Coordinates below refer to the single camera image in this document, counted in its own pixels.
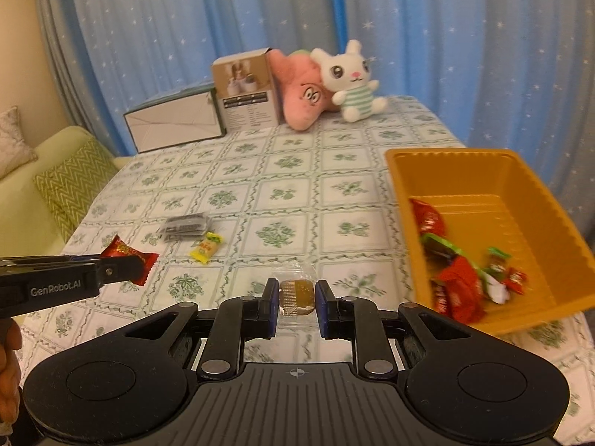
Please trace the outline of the person left hand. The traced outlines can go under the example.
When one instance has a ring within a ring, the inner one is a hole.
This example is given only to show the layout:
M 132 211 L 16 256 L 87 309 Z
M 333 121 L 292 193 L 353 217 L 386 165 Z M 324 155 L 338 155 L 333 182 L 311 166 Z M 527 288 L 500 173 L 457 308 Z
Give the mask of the person left hand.
M 22 334 L 19 325 L 10 320 L 4 343 L 1 345 L 1 422 L 12 426 L 18 417 L 21 369 L 16 352 L 22 348 Z

